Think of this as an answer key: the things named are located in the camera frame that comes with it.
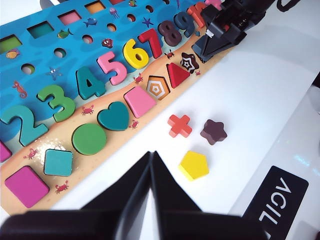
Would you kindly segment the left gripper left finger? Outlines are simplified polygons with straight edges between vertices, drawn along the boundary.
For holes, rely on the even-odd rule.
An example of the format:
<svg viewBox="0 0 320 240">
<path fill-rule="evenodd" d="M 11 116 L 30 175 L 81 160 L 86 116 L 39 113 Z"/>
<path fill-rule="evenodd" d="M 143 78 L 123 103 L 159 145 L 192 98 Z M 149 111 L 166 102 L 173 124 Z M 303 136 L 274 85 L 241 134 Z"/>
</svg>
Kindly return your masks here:
<svg viewBox="0 0 320 240">
<path fill-rule="evenodd" d="M 145 153 L 121 178 L 87 203 L 83 210 L 99 213 L 97 233 L 90 240 L 138 240 L 150 188 L 150 160 Z"/>
</svg>

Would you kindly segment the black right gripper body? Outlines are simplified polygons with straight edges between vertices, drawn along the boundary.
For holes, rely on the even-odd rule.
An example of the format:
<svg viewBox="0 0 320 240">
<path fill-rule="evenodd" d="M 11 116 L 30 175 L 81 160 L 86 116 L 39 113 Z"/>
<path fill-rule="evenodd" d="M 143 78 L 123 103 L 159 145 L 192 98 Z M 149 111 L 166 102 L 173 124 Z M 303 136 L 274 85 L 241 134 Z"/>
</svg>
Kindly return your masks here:
<svg viewBox="0 0 320 240">
<path fill-rule="evenodd" d="M 226 25 L 234 24 L 245 31 L 257 25 L 267 11 L 264 0 L 206 0 L 204 3 L 201 16 L 206 29 L 210 23 L 215 23 L 226 30 Z"/>
</svg>

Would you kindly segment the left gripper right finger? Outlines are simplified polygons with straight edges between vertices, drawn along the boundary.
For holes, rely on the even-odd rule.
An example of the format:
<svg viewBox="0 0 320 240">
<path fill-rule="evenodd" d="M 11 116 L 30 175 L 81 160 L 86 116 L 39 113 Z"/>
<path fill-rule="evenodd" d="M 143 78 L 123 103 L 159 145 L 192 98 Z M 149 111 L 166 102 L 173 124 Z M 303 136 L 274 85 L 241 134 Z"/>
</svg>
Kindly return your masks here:
<svg viewBox="0 0 320 240">
<path fill-rule="evenodd" d="M 161 240 L 167 240 L 165 212 L 200 211 L 201 209 L 175 181 L 157 151 L 152 153 L 150 177 L 159 236 Z"/>
</svg>

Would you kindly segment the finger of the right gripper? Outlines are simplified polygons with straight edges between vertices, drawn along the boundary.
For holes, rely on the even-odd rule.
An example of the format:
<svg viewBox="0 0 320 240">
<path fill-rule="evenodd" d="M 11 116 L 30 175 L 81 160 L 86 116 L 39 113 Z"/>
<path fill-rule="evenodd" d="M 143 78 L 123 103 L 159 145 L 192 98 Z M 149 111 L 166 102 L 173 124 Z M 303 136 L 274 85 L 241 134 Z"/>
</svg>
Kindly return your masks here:
<svg viewBox="0 0 320 240">
<path fill-rule="evenodd" d="M 207 26 L 200 51 L 200 58 L 203 61 L 206 62 L 214 55 L 238 45 L 247 36 L 244 30 L 233 23 L 225 26 L 227 29 L 213 22 Z"/>
</svg>

